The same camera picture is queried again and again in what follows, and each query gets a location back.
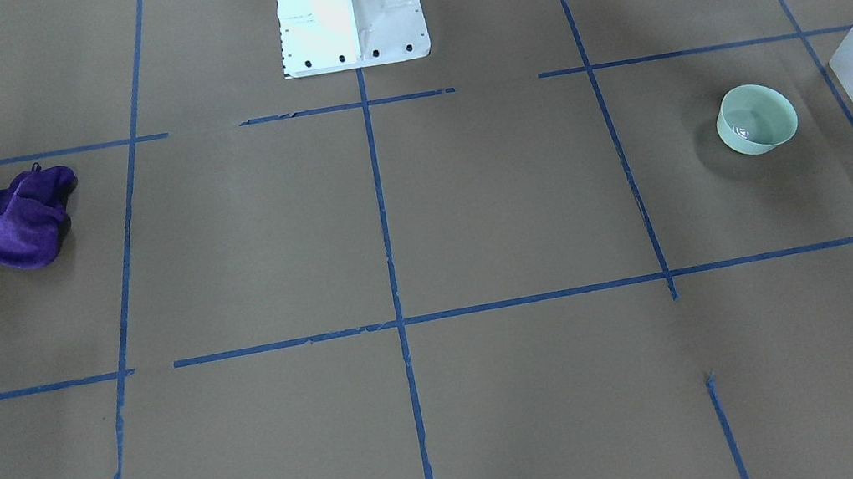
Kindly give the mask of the purple cloth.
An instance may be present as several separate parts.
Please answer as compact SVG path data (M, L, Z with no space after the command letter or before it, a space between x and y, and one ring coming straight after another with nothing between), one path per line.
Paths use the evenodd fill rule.
M59 255L69 228L67 202L78 178L71 167L33 164L0 189L0 265L43 268Z

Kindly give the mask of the mint green bowl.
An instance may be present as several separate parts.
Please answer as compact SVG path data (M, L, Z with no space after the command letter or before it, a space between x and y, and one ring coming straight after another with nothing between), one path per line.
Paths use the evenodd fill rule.
M762 155L791 140L799 129L792 102L759 84L733 87L719 105L716 131L730 150Z

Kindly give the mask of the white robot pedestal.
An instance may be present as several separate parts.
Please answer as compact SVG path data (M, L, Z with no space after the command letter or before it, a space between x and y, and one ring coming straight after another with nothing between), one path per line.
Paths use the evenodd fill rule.
M283 76L402 63L430 55L421 0L276 0Z

